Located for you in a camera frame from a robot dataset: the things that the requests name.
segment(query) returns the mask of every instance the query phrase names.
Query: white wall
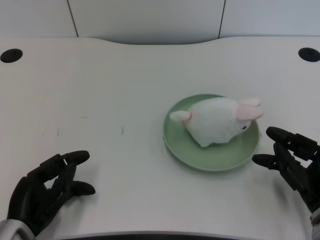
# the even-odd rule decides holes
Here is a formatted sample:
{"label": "white wall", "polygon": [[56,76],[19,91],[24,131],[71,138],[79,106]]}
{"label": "white wall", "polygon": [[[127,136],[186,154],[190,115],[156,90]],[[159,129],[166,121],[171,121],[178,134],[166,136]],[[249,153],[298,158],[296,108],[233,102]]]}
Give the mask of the white wall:
{"label": "white wall", "polygon": [[67,0],[0,0],[0,38],[76,36]]}
{"label": "white wall", "polygon": [[226,0],[220,37],[320,36],[320,0]]}
{"label": "white wall", "polygon": [[79,37],[127,44],[218,38],[224,0],[70,0]]}
{"label": "white wall", "polygon": [[[80,37],[127,44],[218,38],[225,0],[70,0]],[[226,0],[220,38],[320,36],[320,0]],[[76,37],[67,0],[0,0],[0,38]]]}

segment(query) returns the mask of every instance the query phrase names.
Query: table surface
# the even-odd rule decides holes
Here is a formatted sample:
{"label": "table surface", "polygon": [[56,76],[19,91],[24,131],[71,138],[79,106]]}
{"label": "table surface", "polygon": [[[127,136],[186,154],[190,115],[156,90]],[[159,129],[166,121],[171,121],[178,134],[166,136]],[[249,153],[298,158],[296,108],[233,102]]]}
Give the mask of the table surface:
{"label": "table surface", "polygon": [[320,37],[232,37],[191,45],[125,45],[93,38],[1,39],[0,217],[19,179],[60,153],[87,150],[73,198],[40,239],[166,231],[236,239],[309,239],[309,211],[276,171],[252,162],[207,173],[174,159],[163,121],[190,95],[260,97],[259,153],[268,126],[320,140]]}

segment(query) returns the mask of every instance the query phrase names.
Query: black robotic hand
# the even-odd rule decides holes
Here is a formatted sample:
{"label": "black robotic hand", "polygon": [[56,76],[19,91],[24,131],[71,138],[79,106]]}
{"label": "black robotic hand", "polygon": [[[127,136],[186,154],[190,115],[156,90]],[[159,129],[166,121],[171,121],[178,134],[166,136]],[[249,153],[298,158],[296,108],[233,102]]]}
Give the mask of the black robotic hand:
{"label": "black robotic hand", "polygon": [[[270,170],[278,170],[284,180],[297,190],[311,213],[320,208],[320,146],[300,134],[293,134],[277,127],[268,127],[266,134],[275,141],[274,155],[256,154],[252,160]],[[312,160],[303,167],[293,155],[304,160]]]}
{"label": "black robotic hand", "polygon": [[[57,154],[21,178],[11,196],[7,219],[25,223],[37,236],[66,201],[73,196],[95,194],[90,184],[73,180],[77,165],[89,157],[87,151]],[[44,183],[57,176],[52,187],[47,189]]]}

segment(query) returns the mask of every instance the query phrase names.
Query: stuffed bunny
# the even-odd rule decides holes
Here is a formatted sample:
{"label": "stuffed bunny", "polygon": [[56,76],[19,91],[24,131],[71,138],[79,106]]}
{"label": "stuffed bunny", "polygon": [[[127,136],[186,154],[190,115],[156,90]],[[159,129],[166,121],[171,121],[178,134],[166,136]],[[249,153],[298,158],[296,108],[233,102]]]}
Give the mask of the stuffed bunny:
{"label": "stuffed bunny", "polygon": [[260,118],[258,98],[236,101],[227,97],[206,99],[193,104],[188,111],[170,113],[170,119],[181,122],[202,148],[228,143],[246,131],[251,121]]}

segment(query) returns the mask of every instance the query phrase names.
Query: black round hole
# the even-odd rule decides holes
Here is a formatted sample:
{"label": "black round hole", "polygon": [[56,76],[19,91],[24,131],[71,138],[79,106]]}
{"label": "black round hole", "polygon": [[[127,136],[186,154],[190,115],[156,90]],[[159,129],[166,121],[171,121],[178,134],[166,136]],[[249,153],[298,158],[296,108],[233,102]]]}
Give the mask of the black round hole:
{"label": "black round hole", "polygon": [[308,62],[318,62],[320,60],[320,52],[310,47],[301,48],[298,54],[300,58]]}
{"label": "black round hole", "polygon": [[22,57],[22,55],[23,52],[20,49],[9,49],[1,54],[0,60],[6,64],[9,64],[18,61]]}

